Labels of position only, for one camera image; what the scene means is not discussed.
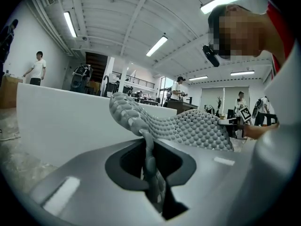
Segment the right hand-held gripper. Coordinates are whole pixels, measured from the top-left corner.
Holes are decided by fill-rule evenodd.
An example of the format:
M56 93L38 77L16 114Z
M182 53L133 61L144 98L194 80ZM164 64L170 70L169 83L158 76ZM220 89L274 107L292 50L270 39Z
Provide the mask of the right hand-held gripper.
M219 120L219 125L229 126L233 125L232 138L244 139L244 126L251 119L251 114L247 107L240 109L235 118Z

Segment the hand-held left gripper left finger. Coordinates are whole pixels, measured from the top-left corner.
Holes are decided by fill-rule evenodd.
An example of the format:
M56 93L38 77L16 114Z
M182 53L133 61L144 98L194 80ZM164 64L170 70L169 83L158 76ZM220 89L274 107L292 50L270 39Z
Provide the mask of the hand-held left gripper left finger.
M141 180L145 141L77 155L40 181L31 198L66 222L162 222Z

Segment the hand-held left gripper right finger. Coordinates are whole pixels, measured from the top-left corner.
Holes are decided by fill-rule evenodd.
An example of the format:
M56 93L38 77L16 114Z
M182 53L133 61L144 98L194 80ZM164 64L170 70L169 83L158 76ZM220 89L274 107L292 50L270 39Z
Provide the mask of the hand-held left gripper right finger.
M184 212L211 202L228 205L246 176L254 140L240 152L154 141L157 167L166 182L164 212Z

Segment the grey rubber floor mat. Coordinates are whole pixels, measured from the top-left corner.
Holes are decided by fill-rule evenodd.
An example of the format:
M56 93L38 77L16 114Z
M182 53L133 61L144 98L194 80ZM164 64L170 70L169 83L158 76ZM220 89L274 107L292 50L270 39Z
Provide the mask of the grey rubber floor mat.
M220 125L220 118L198 109L159 118L128 95L117 92L110 98L109 110L119 125L145 141L141 156L143 179L150 184L147 198L155 204L163 203L166 194L166 182L154 156L155 139L214 151L234 150L226 127Z

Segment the person's right forearm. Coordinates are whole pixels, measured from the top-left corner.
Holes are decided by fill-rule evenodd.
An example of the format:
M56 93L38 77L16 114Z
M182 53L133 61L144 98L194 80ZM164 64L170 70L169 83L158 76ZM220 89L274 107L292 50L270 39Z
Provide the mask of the person's right forearm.
M271 130L271 129L276 129L279 127L279 123L266 126L266 127L260 127L260 126L253 126L253 125L244 125L243 131L244 131L244 136L249 137L252 139L259 139L265 132Z

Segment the white bathtub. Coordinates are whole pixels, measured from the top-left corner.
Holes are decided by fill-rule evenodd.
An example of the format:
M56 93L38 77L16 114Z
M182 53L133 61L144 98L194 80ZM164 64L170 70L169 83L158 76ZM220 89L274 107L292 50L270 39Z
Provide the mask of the white bathtub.
M109 98L19 83L16 115L25 152L60 167L73 157L137 139L115 122Z

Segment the potted plant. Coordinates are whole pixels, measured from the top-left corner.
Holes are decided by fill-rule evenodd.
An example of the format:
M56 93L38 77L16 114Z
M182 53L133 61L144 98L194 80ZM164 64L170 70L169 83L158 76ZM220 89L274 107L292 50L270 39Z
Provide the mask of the potted plant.
M220 109L220 107L222 105L221 97L218 97L218 101L217 102L218 102L218 106L217 106L217 111L216 111L215 116L220 117L219 109Z

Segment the dark wooden sink table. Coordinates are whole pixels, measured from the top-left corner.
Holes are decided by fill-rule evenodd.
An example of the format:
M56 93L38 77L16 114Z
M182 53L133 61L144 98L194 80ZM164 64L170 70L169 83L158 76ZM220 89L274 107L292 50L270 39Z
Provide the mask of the dark wooden sink table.
M163 104L163 107L175 109L177 111L176 114L181 114L187 110L191 109L197 109L198 107L196 105L192 105L183 101L166 101Z

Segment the black balcony railing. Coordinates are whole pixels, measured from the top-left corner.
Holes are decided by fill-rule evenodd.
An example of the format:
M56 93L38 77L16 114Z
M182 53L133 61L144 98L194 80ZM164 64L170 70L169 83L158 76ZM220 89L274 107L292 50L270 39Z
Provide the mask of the black balcony railing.
M122 73L112 72L112 74L113 74L114 79L117 79L117 80L121 79ZM142 80L142 79L139 79L139 78L136 78L136 77L132 77L132 76L129 76L129 75L126 75L125 81L130 82L130 83L134 83L134 84L138 84L138 85L141 85L141 86L145 86L145 87L148 87L148 88L151 88L151 89L153 89L155 87L155 84L152 83L152 82L145 81L145 80Z

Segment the person's red shirt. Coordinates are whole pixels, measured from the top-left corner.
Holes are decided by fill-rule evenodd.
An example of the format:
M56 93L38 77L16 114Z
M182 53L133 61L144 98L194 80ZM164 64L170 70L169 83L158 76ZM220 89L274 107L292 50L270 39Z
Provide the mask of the person's red shirt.
M271 23L271 53L273 58L273 73L276 75L281 66L286 61L285 43L283 35L285 32L285 22L280 10L275 4L268 0L267 15Z

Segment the tall curved black faucet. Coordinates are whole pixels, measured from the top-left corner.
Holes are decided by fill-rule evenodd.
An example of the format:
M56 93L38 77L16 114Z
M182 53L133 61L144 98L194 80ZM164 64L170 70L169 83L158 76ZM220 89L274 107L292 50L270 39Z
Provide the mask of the tall curved black faucet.
M104 93L103 93L103 96L104 97L107 97L107 93L108 93L108 87L109 87L109 84L110 84L110 80L109 80L109 76L108 75L105 75L103 80L105 81L105 87L104 87Z

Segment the dark staircase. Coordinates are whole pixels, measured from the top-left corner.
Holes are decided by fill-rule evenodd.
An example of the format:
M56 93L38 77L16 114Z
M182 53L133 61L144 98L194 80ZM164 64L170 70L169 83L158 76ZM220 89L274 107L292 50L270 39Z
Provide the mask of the dark staircase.
M105 69L107 66L108 57L96 53L86 52L86 64L90 65L93 69L91 74L91 80L94 82L102 83L105 75Z

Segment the small cardboard box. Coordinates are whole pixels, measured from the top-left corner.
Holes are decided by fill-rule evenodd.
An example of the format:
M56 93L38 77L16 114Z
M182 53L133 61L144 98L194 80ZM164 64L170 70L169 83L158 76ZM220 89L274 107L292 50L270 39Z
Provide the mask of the small cardboard box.
M17 86L23 83L22 78L4 75L0 87L0 109L16 107Z

